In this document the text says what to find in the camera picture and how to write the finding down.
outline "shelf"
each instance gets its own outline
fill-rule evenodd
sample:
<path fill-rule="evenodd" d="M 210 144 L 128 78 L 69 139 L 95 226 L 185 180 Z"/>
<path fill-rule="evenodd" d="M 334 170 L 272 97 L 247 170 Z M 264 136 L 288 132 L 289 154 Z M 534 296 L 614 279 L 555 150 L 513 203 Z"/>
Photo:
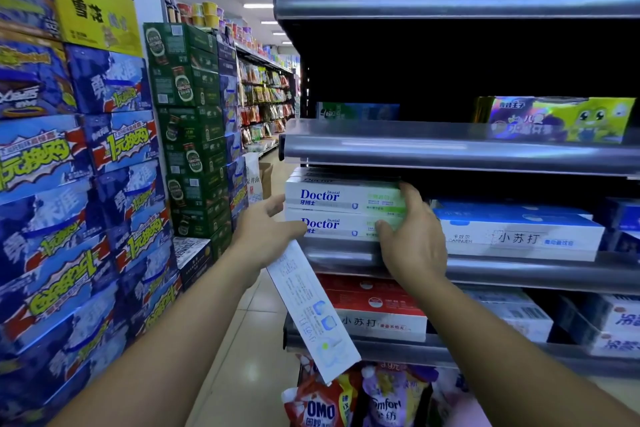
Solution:
<path fill-rule="evenodd" d="M 244 44 L 240 44 L 237 41 L 235 42 L 236 42 L 236 52 L 240 57 L 244 57 L 245 59 L 251 59 L 253 61 L 256 61 L 259 64 L 267 64 L 268 66 L 279 69 L 281 71 L 285 71 L 287 73 L 292 73 L 290 69 L 287 69 L 284 66 L 279 65 L 278 63 L 276 63 L 276 61 L 272 61 L 269 58 L 262 56 L 261 54 L 258 54 L 257 52 L 247 48 Z"/>
<path fill-rule="evenodd" d="M 425 342 L 401 342 L 358 336 L 351 336 L 351 339 L 364 361 L 456 367 L 451 354 L 435 334 L 428 334 Z M 579 346 L 572 344 L 544 343 L 539 344 L 539 347 L 578 375 L 640 379 L 640 360 L 591 357 Z M 293 353 L 307 353 L 289 314 L 284 322 L 284 348 Z"/>
<path fill-rule="evenodd" d="M 290 138 L 287 128 L 285 146 Z M 389 277 L 378 243 L 309 237 L 298 242 L 318 273 Z M 598 252 L 595 262 L 449 255 L 447 277 L 461 284 L 640 294 L 640 264 L 612 252 Z"/>
<path fill-rule="evenodd" d="M 307 164 L 640 177 L 638 144 L 501 140 L 489 134 L 490 125 L 479 123 L 299 119 L 287 129 L 284 156 Z M 625 142 L 640 142 L 638 137 L 637 129 L 629 129 Z"/>

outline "ceiling light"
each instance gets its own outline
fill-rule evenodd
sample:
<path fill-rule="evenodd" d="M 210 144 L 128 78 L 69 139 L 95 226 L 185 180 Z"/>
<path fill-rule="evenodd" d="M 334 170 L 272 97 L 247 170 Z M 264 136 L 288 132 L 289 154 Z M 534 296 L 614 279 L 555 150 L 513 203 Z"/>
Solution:
<path fill-rule="evenodd" d="M 272 3 L 245 3 L 245 9 L 273 9 Z"/>

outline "snack shelf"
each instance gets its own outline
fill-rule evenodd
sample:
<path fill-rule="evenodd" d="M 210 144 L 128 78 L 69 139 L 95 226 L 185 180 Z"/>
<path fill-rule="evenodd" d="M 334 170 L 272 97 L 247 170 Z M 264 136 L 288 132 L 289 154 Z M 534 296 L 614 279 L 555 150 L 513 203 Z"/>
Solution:
<path fill-rule="evenodd" d="M 236 42 L 236 52 L 238 52 L 240 54 L 241 57 L 245 57 L 248 59 L 252 59 L 254 61 L 256 61 L 259 64 L 267 64 L 268 66 L 274 67 L 276 69 L 280 69 L 282 71 L 285 71 L 287 73 L 292 73 L 292 71 L 290 69 L 285 68 L 284 66 L 279 65 L 278 63 L 276 63 L 276 61 L 272 61 L 268 58 L 265 58 L 265 56 L 262 56 L 261 54 L 258 54 L 257 52 L 247 48 L 244 44 L 241 44 L 237 41 Z"/>
<path fill-rule="evenodd" d="M 640 132 L 624 144 L 490 139 L 489 124 L 298 119 L 284 156 L 303 164 L 640 176 Z"/>
<path fill-rule="evenodd" d="M 308 354 L 289 314 L 283 330 L 285 350 Z M 351 339 L 364 361 L 457 367 L 450 352 L 436 334 L 427 334 L 424 342 L 393 341 L 353 335 Z M 539 343 L 538 346 L 579 375 L 640 379 L 640 360 L 592 357 L 579 346 L 572 344 Z"/>
<path fill-rule="evenodd" d="M 390 277 L 379 243 L 308 237 L 298 243 L 318 273 Z M 447 261 L 447 277 L 461 284 L 598 293 L 640 294 L 639 271 L 639 264 L 613 252 L 598 252 L 594 262 L 467 255 Z"/>

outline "floor tile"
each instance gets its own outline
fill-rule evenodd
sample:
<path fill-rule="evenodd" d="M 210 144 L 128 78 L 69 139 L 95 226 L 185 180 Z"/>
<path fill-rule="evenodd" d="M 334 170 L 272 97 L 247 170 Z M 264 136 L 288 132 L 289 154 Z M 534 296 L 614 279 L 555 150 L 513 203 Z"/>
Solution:
<path fill-rule="evenodd" d="M 280 294 L 273 285 L 273 280 L 267 270 L 262 270 L 260 284 L 253 294 L 253 299 L 249 304 L 248 310 L 258 312 L 286 312 L 284 302 L 280 298 Z"/>
<path fill-rule="evenodd" d="M 258 288 L 258 285 L 260 284 L 261 279 L 262 279 L 262 273 L 260 273 L 258 278 L 255 280 L 255 283 L 251 287 L 246 289 L 246 291 L 244 291 L 244 294 L 240 299 L 240 302 L 238 302 L 238 309 L 244 309 L 244 310 L 249 309 L 249 304 L 251 303 L 251 299 L 253 299 L 253 294 L 255 294 L 255 291 Z"/>
<path fill-rule="evenodd" d="M 229 348 L 231 347 L 231 344 L 233 343 L 234 338 L 236 337 L 236 333 L 240 328 L 240 324 L 242 324 L 242 320 L 244 319 L 245 313 L 246 311 L 244 310 L 236 310 L 236 313 L 234 314 L 233 319 L 231 319 L 231 323 L 229 324 L 227 333 L 225 334 L 224 339 L 220 343 L 220 347 L 218 349 L 218 354 L 216 355 L 216 359 L 213 360 L 213 364 L 209 369 L 209 373 L 207 374 L 207 377 L 204 379 L 204 383 L 200 387 L 200 392 L 198 393 L 198 397 L 196 398 L 196 401 L 193 404 L 193 407 L 191 409 L 191 414 L 187 419 L 187 423 L 185 424 L 185 427 L 193 427 L 193 425 L 195 424 L 198 418 L 200 410 L 204 405 L 204 402 L 207 400 L 207 398 L 209 398 L 209 395 L 211 394 L 213 382 L 215 381 L 216 376 L 218 375 L 218 372 L 220 370 L 220 367 L 222 366 L 222 363 L 227 357 Z"/>
<path fill-rule="evenodd" d="M 194 427 L 289 425 L 280 394 L 299 363 L 282 349 L 285 314 L 247 311 Z"/>

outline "white toothpaste box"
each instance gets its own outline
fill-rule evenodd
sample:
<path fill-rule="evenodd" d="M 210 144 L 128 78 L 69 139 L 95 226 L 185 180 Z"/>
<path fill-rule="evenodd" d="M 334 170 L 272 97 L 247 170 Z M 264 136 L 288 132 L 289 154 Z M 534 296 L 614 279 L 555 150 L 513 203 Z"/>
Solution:
<path fill-rule="evenodd" d="M 483 302 L 487 309 L 532 342 L 547 342 L 553 320 L 535 304 Z"/>
<path fill-rule="evenodd" d="M 580 313 L 599 330 L 640 334 L 640 296 L 584 293 L 576 298 Z"/>
<path fill-rule="evenodd" d="M 640 332 L 603 331 L 592 325 L 566 297 L 561 296 L 556 324 L 569 333 L 588 355 L 640 358 Z"/>
<path fill-rule="evenodd" d="M 478 302 L 532 304 L 531 298 L 520 287 L 494 287 L 460 285 L 460 290 Z"/>
<path fill-rule="evenodd" d="M 454 255 L 592 262 L 604 227 L 578 215 L 433 210 Z"/>
<path fill-rule="evenodd" d="M 267 271 L 326 383 L 361 360 L 297 241 Z"/>
<path fill-rule="evenodd" d="M 291 208 L 341 211 L 372 216 L 404 216 L 406 207 L 397 183 L 345 180 L 328 175 L 292 176 L 285 183 Z"/>
<path fill-rule="evenodd" d="M 349 334 L 424 342 L 427 317 L 393 280 L 318 275 Z"/>
<path fill-rule="evenodd" d="M 307 225 L 305 237 L 360 241 L 379 241 L 376 221 L 381 218 L 394 230 L 403 221 L 403 218 L 396 216 L 368 216 L 337 211 L 297 209 L 289 206 L 285 209 L 285 218 L 287 221 L 304 221 Z"/>
<path fill-rule="evenodd" d="M 459 211 L 493 211 L 537 214 L 577 214 L 587 220 L 593 220 L 593 213 L 570 206 L 554 206 L 553 204 L 526 204 L 504 201 L 502 203 L 474 203 L 471 201 L 455 201 L 453 199 L 434 199 L 432 208 L 446 208 Z"/>

